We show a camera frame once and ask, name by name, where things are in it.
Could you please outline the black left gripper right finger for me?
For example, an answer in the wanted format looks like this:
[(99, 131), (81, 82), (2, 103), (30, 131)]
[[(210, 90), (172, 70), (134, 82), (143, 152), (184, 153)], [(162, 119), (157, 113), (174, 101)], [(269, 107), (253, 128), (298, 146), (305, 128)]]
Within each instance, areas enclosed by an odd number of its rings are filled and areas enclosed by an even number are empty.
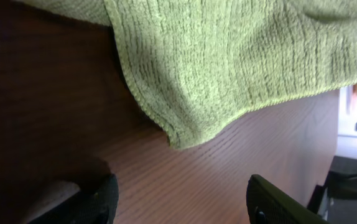
[(258, 174), (248, 181), (246, 206), (250, 224), (328, 224)]

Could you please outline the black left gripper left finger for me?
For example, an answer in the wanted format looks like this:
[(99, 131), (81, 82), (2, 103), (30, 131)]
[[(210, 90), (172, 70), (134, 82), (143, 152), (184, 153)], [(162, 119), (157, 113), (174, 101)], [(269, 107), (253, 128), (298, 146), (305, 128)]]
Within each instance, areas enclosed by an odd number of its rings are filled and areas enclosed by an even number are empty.
[(115, 175), (103, 179), (93, 191), (81, 190), (30, 224), (107, 224), (114, 222), (119, 200)]

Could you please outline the green cloth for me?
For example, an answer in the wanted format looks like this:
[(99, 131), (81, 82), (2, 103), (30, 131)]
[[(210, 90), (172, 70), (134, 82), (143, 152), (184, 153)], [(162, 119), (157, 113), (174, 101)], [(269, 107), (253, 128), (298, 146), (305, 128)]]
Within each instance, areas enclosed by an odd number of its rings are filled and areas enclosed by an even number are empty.
[(357, 1), (25, 2), (112, 27), (128, 88), (176, 149), (245, 113), (357, 84)]

